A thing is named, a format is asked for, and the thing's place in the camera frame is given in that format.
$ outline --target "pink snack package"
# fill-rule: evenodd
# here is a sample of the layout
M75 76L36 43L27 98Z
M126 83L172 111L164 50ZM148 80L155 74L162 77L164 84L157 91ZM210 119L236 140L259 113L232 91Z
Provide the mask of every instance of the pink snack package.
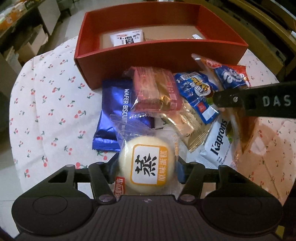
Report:
M172 72L154 67L131 67L123 74L133 79L136 101L131 117L154 116L178 111L182 107Z

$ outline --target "round cake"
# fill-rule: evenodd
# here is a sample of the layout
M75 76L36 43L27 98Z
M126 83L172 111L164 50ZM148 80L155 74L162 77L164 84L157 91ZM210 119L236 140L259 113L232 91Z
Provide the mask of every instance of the round cake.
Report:
M119 154L119 169L126 185L151 194L163 188L173 175L174 150L157 137L140 136L128 142Z

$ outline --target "tiled floor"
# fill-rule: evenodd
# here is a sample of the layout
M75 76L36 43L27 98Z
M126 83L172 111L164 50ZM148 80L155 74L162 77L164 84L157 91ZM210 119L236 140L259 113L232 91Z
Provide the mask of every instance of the tiled floor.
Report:
M50 51L64 41L78 35L85 12L138 0L79 0L71 7L72 16L63 14L63 23L58 22L44 51ZM22 194L20 181L13 163L8 130L0 133L0 226L12 237L18 234L11 216L14 200Z

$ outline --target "cherry pattern tablecloth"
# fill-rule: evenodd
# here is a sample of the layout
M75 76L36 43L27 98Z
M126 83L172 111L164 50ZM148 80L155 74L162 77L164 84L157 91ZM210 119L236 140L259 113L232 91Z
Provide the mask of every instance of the cherry pattern tablecloth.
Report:
M113 156L91 148L102 91L92 91L75 66L76 41L28 61L13 87L10 141L24 192L66 164L86 168ZM278 82L249 50L239 64L247 67L252 86ZM295 142L294 120L259 118L237 170L283 204L295 180Z

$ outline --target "red box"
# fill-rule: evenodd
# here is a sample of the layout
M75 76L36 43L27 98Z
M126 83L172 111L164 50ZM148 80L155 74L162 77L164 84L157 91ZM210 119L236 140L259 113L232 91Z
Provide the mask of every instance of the red box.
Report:
M102 36L106 33L132 28L149 28L151 32L148 26L155 26L156 33L162 35L160 40L102 47ZM166 33L159 29L161 26L164 26L163 29L173 26L176 32L184 28L188 35L192 34L188 26L194 26L206 39L163 39ZM231 27L201 5L140 2L87 12L79 32L74 60L89 87L96 89L101 86L102 80L119 78L131 66L160 67L172 72L196 70L198 67L191 58L192 53L236 65L247 47L247 43Z

